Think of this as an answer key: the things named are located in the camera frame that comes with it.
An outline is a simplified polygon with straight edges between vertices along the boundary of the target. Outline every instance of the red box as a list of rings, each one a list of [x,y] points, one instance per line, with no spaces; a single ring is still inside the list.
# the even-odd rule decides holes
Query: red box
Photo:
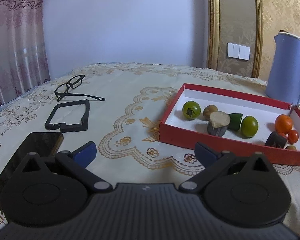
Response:
[[[258,120],[259,130],[250,139],[240,138],[240,135],[229,130],[223,137],[209,135],[206,132],[208,122],[203,120],[202,114],[201,120],[186,120],[183,117],[180,109],[186,101],[191,100],[198,102],[202,111],[212,103],[219,111],[228,114],[243,113],[243,117],[252,115]],[[274,121],[280,114],[289,115],[294,122],[293,129],[299,132],[299,141],[295,144],[298,151],[264,146],[266,139],[274,131]],[[197,142],[202,142],[218,152],[228,150],[237,156],[250,156],[259,151],[263,152],[271,163],[300,166],[300,110],[288,103],[266,97],[183,84],[160,121],[159,141],[192,150]]]

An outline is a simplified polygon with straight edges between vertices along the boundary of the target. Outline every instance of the black eyeglasses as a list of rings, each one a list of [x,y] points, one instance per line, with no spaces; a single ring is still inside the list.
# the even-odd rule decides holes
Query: black eyeglasses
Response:
[[[65,96],[84,96],[84,97],[94,98],[99,101],[105,101],[104,98],[100,98],[100,97],[94,97],[94,96],[89,96],[89,95],[84,95],[84,94],[68,93],[69,88],[75,89],[78,86],[80,86],[82,84],[82,79],[84,77],[85,77],[84,75],[75,76],[72,79],[70,79],[67,83],[64,83],[64,84],[58,86],[57,89],[54,91],[54,94],[57,97],[57,101],[59,102]]]

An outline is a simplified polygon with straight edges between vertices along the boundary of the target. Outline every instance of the orange tomato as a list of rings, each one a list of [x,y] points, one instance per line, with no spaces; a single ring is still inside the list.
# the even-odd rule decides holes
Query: orange tomato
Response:
[[[287,138],[286,135],[285,135],[283,132],[279,132],[279,134],[280,134],[282,137]]]
[[[285,115],[285,114],[280,114],[274,122],[274,127],[275,130],[279,133],[282,132],[284,134],[287,134],[293,126],[293,121],[292,119]]]
[[[288,133],[288,141],[290,144],[294,144],[299,140],[299,134],[296,130],[291,130]]]

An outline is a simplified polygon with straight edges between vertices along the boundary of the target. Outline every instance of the metal screw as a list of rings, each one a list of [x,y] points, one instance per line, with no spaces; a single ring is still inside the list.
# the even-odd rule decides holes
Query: metal screw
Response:
[[[197,184],[193,181],[186,181],[181,184],[181,187],[184,189],[195,189],[197,187]]]
[[[106,181],[98,181],[93,185],[96,189],[107,189],[110,187],[110,184]]]

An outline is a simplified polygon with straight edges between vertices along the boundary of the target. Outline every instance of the white light switch panel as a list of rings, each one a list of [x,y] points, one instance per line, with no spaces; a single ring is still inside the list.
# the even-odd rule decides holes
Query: white light switch panel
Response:
[[[234,44],[228,43],[228,57],[233,57],[233,48],[234,48]]]
[[[240,45],[235,44],[233,47],[233,57],[234,58],[239,58],[239,50],[240,50]]]
[[[240,45],[239,58],[249,60],[250,59],[250,47]]]

